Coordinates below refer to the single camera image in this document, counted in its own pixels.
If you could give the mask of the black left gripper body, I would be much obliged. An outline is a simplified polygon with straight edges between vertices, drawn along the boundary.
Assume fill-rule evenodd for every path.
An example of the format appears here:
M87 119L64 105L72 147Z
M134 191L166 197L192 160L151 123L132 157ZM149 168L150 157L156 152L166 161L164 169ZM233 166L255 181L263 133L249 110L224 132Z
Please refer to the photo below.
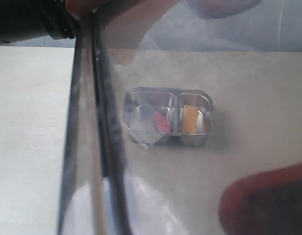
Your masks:
M74 39L76 32L63 0L0 0L0 46L44 36Z

